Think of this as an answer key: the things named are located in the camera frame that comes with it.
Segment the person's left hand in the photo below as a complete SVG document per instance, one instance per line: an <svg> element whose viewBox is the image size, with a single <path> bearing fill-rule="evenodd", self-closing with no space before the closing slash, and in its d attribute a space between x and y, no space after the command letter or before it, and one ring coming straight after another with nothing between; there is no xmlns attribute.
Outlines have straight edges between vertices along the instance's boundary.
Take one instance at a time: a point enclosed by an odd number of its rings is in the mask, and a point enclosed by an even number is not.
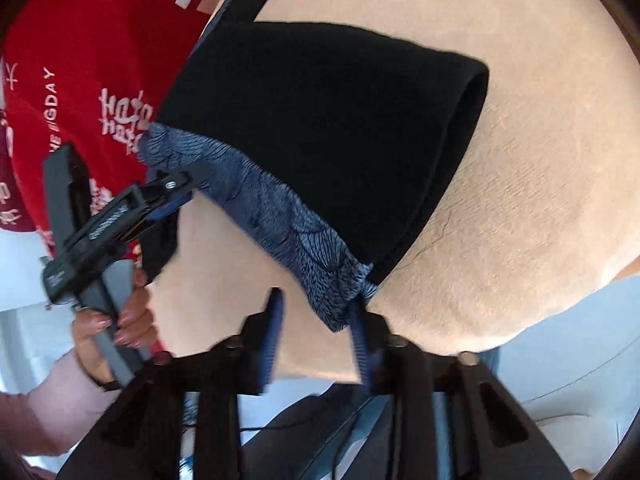
<svg viewBox="0 0 640 480"><path fill-rule="evenodd" d="M128 385L157 342L146 275L130 260L109 266L79 293L72 323L81 369L100 386Z"/></svg>

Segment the pink sleeve left forearm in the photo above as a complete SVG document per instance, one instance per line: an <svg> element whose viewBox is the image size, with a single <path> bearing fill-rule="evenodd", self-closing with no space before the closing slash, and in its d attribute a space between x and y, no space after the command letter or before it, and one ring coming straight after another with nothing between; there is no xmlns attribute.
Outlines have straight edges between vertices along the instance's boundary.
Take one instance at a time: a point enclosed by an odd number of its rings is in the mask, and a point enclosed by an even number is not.
<svg viewBox="0 0 640 480"><path fill-rule="evenodd" d="M81 441L119 395L112 372L95 353L72 350L28 393L1 395L1 456L16 471L3 479L53 479L28 456L60 456Z"/></svg>

